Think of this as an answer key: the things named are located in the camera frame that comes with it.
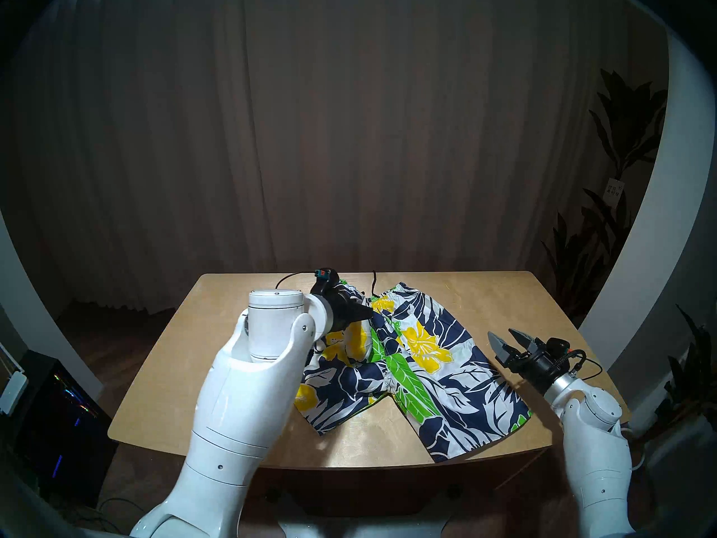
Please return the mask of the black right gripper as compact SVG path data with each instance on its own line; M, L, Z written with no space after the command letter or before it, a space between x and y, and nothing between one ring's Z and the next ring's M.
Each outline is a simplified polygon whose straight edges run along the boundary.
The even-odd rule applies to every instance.
M516 342L528 351L520 353L489 331L488 341L498 363L521 376L540 395L545 395L552 384L569 371L570 343L568 341L536 342L535 338L517 329L509 328L509 332Z

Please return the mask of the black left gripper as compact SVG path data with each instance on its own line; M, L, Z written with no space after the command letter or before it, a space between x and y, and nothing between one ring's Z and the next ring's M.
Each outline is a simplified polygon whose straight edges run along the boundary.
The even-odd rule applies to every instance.
M357 298L352 298L344 286L325 286L324 298L328 301L332 313L330 333L344 331L350 324L371 320L374 310Z

